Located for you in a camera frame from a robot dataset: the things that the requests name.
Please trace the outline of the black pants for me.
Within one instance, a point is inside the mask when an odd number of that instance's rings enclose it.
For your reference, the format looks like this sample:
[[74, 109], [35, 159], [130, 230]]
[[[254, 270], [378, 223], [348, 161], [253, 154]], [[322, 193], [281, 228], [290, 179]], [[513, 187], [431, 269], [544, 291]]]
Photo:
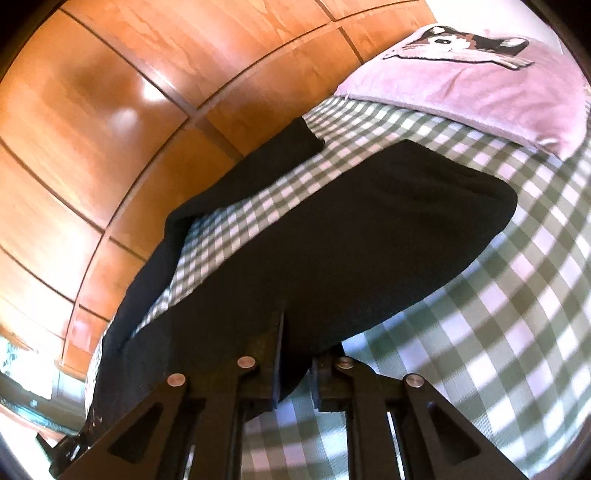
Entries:
[[105, 332], [84, 426], [46, 451], [53, 477], [63, 479], [66, 450], [91, 446], [170, 375], [205, 375], [244, 355], [250, 339], [269, 332], [274, 312], [283, 314], [280, 403], [315, 359], [345, 356], [342, 341], [455, 279], [517, 207], [504, 181], [403, 140], [280, 214], [190, 294], [147, 318], [197, 221], [286, 178], [324, 149], [295, 119], [169, 214], [163, 240]]

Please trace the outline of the green white checkered bedsheet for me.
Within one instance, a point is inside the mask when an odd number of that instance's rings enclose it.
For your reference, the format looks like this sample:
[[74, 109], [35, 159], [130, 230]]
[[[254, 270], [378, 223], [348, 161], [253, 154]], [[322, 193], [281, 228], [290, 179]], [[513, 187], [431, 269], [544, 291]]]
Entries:
[[349, 339], [346, 351], [382, 374], [424, 374], [526, 475], [557, 475], [590, 435], [589, 144], [563, 161], [451, 120], [342, 97], [305, 118], [324, 151], [197, 221], [147, 318], [332, 175], [416, 141], [507, 180], [517, 211], [459, 278]]

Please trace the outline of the wooden wardrobe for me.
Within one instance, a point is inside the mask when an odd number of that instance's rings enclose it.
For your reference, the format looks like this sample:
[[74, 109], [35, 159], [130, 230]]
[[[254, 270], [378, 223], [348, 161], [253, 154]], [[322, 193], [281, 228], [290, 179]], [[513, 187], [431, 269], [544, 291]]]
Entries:
[[83, 378], [168, 213], [424, 1], [67, 1], [1, 82], [1, 330]]

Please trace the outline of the pink pillow with dog print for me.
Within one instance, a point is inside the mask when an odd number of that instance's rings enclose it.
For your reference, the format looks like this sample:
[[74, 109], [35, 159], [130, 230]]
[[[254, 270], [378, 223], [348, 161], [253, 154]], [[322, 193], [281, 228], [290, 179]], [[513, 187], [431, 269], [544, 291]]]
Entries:
[[335, 93], [444, 117], [569, 159], [587, 135], [577, 63], [524, 37], [434, 24], [356, 69]]

